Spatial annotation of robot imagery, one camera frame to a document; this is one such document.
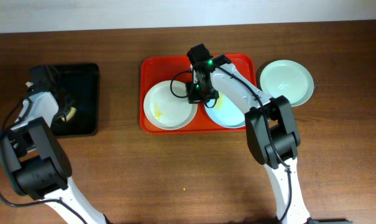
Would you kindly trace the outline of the green and yellow sponge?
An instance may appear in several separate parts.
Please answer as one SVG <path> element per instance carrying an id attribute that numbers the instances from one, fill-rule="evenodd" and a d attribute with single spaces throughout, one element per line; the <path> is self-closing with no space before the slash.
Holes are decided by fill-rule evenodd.
<path id="1" fill-rule="evenodd" d="M 75 107 L 71 107 L 68 110 L 61 113 L 60 119 L 65 123 L 69 122 L 69 120 L 71 120 L 76 114 L 76 111 L 77 109 Z"/>

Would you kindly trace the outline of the light blue plate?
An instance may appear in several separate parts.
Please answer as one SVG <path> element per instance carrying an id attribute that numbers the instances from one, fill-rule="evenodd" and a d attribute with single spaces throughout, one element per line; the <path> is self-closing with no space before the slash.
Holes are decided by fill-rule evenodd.
<path id="1" fill-rule="evenodd" d="M 219 126 L 230 129 L 242 128 L 245 126 L 243 113 L 239 108 L 225 95 L 219 92 L 217 102 L 210 100 L 208 102 L 212 108 L 204 107 L 208 117 Z"/>

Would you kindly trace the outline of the white plate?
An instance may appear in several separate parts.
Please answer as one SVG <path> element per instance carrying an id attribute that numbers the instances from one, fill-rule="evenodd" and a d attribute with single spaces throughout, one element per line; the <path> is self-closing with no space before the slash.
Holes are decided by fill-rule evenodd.
<path id="1" fill-rule="evenodd" d="M 186 93 L 185 84 L 179 81 L 171 82 L 167 80 L 154 85 L 145 95 L 143 102 L 145 117 L 152 125 L 164 130 L 185 127 L 198 110 L 198 106 L 189 104 L 186 98 L 174 95 Z"/>

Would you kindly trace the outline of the pale green plate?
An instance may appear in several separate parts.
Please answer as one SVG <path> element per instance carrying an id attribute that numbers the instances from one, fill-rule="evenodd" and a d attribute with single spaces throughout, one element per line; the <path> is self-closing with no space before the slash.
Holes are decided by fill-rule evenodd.
<path id="1" fill-rule="evenodd" d="M 276 60 L 266 65 L 260 73 L 260 87 L 274 98 L 285 96 L 292 106 L 300 106 L 312 97 L 314 81 L 300 63 Z"/>

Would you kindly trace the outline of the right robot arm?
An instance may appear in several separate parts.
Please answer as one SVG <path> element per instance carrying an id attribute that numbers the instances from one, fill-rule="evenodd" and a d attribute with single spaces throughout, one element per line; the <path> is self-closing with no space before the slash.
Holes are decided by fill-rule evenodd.
<path id="1" fill-rule="evenodd" d="M 247 145 L 267 171 L 278 222 L 312 223 L 298 179 L 301 139 L 287 98 L 262 92 L 240 74 L 230 58 L 224 54 L 212 56 L 204 44 L 192 47 L 187 57 L 192 66 L 188 102 L 207 105 L 223 94 L 244 115 Z"/>

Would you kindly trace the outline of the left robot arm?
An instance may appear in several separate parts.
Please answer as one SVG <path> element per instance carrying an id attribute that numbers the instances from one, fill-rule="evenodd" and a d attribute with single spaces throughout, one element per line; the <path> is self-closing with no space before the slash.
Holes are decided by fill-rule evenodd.
<path id="1" fill-rule="evenodd" d="M 94 136 L 98 131 L 99 67 L 95 63 L 30 68 L 27 93 L 13 123 L 0 130 L 0 163 L 16 194 L 46 204 L 67 223 L 109 223 L 80 192 L 59 138 Z"/>

